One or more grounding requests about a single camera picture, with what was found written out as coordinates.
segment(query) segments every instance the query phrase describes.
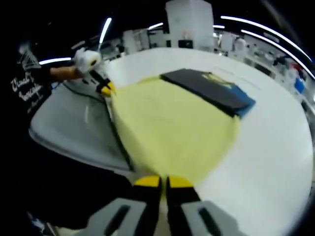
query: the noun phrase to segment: ceiling light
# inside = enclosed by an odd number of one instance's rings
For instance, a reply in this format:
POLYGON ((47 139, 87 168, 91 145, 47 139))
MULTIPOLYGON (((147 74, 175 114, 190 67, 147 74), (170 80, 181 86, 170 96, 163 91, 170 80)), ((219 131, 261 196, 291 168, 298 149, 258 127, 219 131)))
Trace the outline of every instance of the ceiling light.
POLYGON ((159 27, 159 26, 162 26, 162 25, 163 25, 163 23, 155 24, 155 25, 153 25, 153 26, 150 26, 150 27, 148 28, 148 30, 152 30, 152 29, 154 29, 154 28, 156 28, 156 27, 159 27))
POLYGON ((76 48, 82 46, 83 44, 85 44, 85 41, 78 42, 77 44, 73 45, 73 46, 71 47, 71 49, 74 50, 74 49, 76 49, 76 48))
POLYGON ((258 35, 258 34, 255 34, 255 33, 252 33, 252 32, 249 32, 247 30, 241 30, 241 32, 243 33, 247 33, 249 35, 252 35, 254 37, 257 37, 257 38, 260 38, 262 40, 265 40, 266 42, 274 45, 275 47, 279 48, 281 51, 283 51, 284 53, 288 54, 290 57, 292 57, 301 67, 303 67, 306 72, 313 78, 315 79, 315 76, 312 74, 312 72, 295 56, 293 55, 291 52, 289 52, 287 49, 285 49, 284 47, 280 46, 279 44, 275 43, 274 41, 268 39, 268 38, 265 38, 261 35, 258 35))
POLYGON ((103 40, 104 40, 104 36, 105 36, 105 34, 106 34, 106 31, 107 31, 107 29, 108 29, 108 27, 109 27, 109 24, 112 22, 112 18, 107 18, 107 20, 106 20, 106 22, 105 22, 105 24, 104 24, 104 28, 103 28, 103 31, 102 31, 102 33, 101 33, 101 35, 100 35, 100 38, 99 38, 99 43, 102 43, 103 42, 103 40))
POLYGON ((65 61, 65 60, 71 60, 71 58, 55 58, 55 59, 49 59, 49 60, 42 60, 39 62, 40 65, 52 63, 52 62, 58 62, 58 61, 65 61))
POLYGON ((297 46, 295 43, 293 43, 290 39, 288 39, 287 37, 283 36, 282 34, 276 32, 275 30, 268 28, 266 26, 263 26, 259 23, 253 22, 253 21, 249 21, 249 20, 245 20, 242 18, 237 18, 237 17, 231 17, 231 16, 221 16, 221 19, 225 19, 225 20, 232 20, 232 21, 239 21, 239 22, 243 22, 243 23, 247 23, 253 26, 257 26, 259 28, 262 28, 266 31, 269 31, 273 34, 275 34, 276 36, 282 38, 284 41, 286 41, 287 43, 289 43, 291 46, 293 46, 294 48, 296 48, 297 50, 299 50, 301 53, 303 53, 310 61, 312 61, 312 59, 301 49, 299 48, 299 46, 297 46))
POLYGON ((225 26, 213 25, 213 28, 224 29, 224 28, 225 28, 225 26))

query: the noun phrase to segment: yellow fabric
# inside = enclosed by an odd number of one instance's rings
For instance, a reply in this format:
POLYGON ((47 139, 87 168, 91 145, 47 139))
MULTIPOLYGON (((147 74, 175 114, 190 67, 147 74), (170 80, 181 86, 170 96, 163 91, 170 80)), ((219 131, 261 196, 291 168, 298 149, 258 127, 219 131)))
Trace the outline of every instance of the yellow fabric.
POLYGON ((233 144, 239 118, 159 77, 118 89, 114 119, 137 166, 192 183, 213 170, 233 144))

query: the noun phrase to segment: black strip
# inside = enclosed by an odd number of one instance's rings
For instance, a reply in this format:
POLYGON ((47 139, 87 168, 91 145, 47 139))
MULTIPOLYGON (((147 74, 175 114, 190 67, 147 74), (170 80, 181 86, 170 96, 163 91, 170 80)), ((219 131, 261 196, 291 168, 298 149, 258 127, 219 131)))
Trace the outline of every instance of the black strip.
POLYGON ((218 225, 216 224, 216 222, 214 221, 211 214, 209 213, 209 211, 206 208, 200 209, 199 215, 201 216, 203 223, 205 224, 208 232, 212 236, 221 236, 222 235, 218 225))
POLYGON ((168 206, 167 221, 172 236, 193 236, 181 205, 168 206))
POLYGON ((96 86, 96 92, 102 94, 102 88, 104 88, 104 84, 98 84, 96 86))
POLYGON ((104 83, 105 78, 101 77, 95 70, 91 70, 90 75, 93 77, 93 79, 98 81, 100 84, 104 83))
POLYGON ((131 171, 134 171, 134 166, 133 166, 133 164, 131 162, 130 155, 127 152, 127 150, 125 149, 125 147, 124 147, 124 145, 123 145, 123 143, 122 143, 122 141, 121 141, 121 139, 120 139, 120 137, 118 135, 118 132, 117 132, 117 129, 116 129, 115 125, 111 121, 108 107, 107 107, 107 105, 105 105, 104 107, 105 107, 105 112, 106 112, 106 115, 107 115, 107 118, 108 118, 108 121, 109 121, 110 128, 112 130, 112 133, 114 135, 115 140, 117 141, 118 148, 122 152, 123 157, 124 157, 125 161, 127 162, 128 166, 129 166, 129 169, 131 171))
POLYGON ((162 195, 162 181, 159 178, 157 187, 134 185, 132 187, 133 200, 145 202, 147 204, 143 214, 141 215, 137 228, 134 232, 135 236, 153 236, 159 213, 159 203, 162 195))
POLYGON ((147 36, 148 36, 148 39, 149 39, 149 48, 152 48, 151 46, 151 39, 150 39, 150 35, 149 35, 149 31, 147 30, 147 36))
POLYGON ((120 227, 129 209, 130 206, 121 206, 121 208, 113 216, 109 225, 106 227, 104 235, 112 235, 120 227))

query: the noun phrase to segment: black shirt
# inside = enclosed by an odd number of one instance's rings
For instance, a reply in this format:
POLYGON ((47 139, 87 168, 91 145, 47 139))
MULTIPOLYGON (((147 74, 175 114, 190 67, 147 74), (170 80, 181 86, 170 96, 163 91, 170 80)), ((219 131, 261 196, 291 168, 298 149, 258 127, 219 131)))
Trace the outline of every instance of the black shirt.
POLYGON ((3 137, 9 185, 4 192, 14 231, 26 233, 29 215, 59 227, 84 228, 93 213, 131 185, 123 176, 61 156, 32 140, 32 117, 51 95, 49 68, 41 67, 35 57, 31 63, 20 60, 3 83, 8 93, 3 137))

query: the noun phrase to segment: white machine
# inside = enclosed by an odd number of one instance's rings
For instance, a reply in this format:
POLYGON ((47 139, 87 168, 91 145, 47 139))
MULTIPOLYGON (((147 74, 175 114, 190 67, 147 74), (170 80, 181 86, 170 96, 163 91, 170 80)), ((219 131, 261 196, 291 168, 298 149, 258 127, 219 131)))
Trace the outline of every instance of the white machine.
POLYGON ((76 52, 74 62, 83 75, 85 84, 105 96, 110 96, 111 92, 115 92, 114 85, 106 74, 106 62, 102 60, 99 52, 81 48, 76 52))

